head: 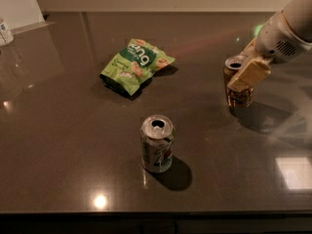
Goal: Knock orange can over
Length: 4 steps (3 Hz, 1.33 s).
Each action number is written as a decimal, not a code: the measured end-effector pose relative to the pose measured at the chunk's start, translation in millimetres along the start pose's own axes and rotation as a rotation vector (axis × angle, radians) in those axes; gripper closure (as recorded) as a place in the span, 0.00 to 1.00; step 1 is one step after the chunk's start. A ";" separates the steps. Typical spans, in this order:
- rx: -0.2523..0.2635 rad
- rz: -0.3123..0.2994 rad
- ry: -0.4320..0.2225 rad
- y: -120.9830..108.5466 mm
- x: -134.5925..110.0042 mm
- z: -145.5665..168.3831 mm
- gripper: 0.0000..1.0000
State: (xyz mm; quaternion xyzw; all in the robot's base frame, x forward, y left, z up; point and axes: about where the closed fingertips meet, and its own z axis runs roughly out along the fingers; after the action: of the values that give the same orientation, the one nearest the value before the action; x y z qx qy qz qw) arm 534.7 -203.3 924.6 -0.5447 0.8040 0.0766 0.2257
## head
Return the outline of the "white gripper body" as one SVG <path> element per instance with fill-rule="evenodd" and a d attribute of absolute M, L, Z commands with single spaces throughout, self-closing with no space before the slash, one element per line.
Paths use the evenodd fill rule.
<path fill-rule="evenodd" d="M 255 40 L 258 54 L 276 62 L 290 62 L 312 49 L 312 43 L 297 36 L 282 13 L 276 13 L 260 29 Z"/>

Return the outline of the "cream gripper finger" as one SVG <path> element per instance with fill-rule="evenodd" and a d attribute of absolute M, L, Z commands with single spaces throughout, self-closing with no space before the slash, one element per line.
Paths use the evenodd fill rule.
<path fill-rule="evenodd" d="M 256 39 L 254 38 L 241 52 L 242 56 L 245 57 L 255 57 L 256 56 L 256 50 L 255 50 L 255 43 Z"/>
<path fill-rule="evenodd" d="M 248 57 L 242 68 L 231 78 L 227 87 L 242 92 L 253 87 L 271 73 L 270 60 L 262 57 Z"/>

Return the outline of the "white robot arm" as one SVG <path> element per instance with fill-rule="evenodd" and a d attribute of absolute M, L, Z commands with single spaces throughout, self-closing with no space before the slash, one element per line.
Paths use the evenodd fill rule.
<path fill-rule="evenodd" d="M 241 92 L 271 73 L 272 63 L 290 62 L 312 49 L 312 0 L 292 0 L 274 14 L 242 51 L 241 69 L 227 87 Z"/>

